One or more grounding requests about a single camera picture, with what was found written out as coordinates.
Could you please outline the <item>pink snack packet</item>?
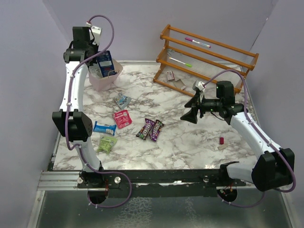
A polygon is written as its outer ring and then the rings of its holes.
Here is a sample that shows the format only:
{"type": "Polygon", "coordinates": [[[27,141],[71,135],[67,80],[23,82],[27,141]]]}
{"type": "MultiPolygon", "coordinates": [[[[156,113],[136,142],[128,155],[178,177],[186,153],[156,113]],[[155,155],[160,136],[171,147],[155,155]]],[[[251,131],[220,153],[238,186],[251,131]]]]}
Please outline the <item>pink snack packet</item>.
{"type": "Polygon", "coordinates": [[[119,129],[125,128],[132,123],[127,110],[121,110],[119,112],[113,113],[113,119],[119,129]]]}

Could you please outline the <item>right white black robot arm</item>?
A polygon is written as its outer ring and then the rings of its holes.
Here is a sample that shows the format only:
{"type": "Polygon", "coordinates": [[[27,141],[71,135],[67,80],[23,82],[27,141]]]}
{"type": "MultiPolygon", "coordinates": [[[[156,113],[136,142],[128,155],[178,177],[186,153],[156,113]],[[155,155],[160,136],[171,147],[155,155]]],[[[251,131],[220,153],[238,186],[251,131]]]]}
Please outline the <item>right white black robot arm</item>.
{"type": "Polygon", "coordinates": [[[255,185],[259,191],[277,189],[294,183],[295,156],[291,149],[282,148],[267,136],[251,117],[243,104],[236,103],[234,87],[230,81],[216,84],[216,98],[207,99],[205,85],[201,81],[193,84],[195,95],[185,104],[190,110],[181,120],[196,124],[206,112],[216,112],[232,126],[255,153],[254,165],[241,164],[238,161],[220,166],[219,182],[228,186],[240,179],[255,185]]]}

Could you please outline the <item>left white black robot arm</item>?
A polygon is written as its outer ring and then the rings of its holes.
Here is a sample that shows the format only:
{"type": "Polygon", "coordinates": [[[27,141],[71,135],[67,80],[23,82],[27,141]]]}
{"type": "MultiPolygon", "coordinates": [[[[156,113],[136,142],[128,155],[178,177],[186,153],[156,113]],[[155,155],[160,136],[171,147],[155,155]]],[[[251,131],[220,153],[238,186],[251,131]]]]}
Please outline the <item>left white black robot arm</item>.
{"type": "Polygon", "coordinates": [[[76,149],[82,173],[90,173],[88,181],[98,188],[104,184],[105,176],[99,172],[102,165],[93,149],[93,124],[83,112],[83,95],[88,68],[94,62],[90,57],[98,51],[102,30],[86,26],[73,27],[72,31],[73,40],[63,54],[66,67],[64,97],[59,110],[52,113],[52,120],[65,137],[68,149],[76,149]]]}

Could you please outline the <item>blue Burts chips bag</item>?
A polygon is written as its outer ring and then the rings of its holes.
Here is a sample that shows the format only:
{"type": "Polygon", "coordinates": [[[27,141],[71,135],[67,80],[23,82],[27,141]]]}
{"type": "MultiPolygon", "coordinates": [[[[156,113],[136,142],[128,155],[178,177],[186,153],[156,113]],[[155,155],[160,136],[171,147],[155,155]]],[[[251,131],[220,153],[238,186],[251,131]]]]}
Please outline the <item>blue Burts chips bag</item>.
{"type": "Polygon", "coordinates": [[[115,75],[117,72],[114,68],[114,63],[109,50],[105,51],[103,54],[96,58],[96,63],[94,63],[89,68],[92,75],[100,78],[115,75]]]}

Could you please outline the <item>pink paper bag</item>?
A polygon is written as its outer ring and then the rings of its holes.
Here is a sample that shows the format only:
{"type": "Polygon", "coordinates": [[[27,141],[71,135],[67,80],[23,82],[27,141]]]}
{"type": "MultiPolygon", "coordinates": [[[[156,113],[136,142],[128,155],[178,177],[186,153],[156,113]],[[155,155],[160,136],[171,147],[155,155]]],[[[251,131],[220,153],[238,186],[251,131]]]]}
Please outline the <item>pink paper bag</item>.
{"type": "Polygon", "coordinates": [[[116,74],[106,77],[102,76],[99,66],[97,64],[94,64],[93,66],[89,67],[88,78],[94,90],[98,92],[105,90],[110,84],[114,83],[115,80],[119,77],[119,75],[123,70],[123,66],[120,63],[118,63],[115,59],[113,59],[113,64],[114,64],[114,72],[116,74]]]}

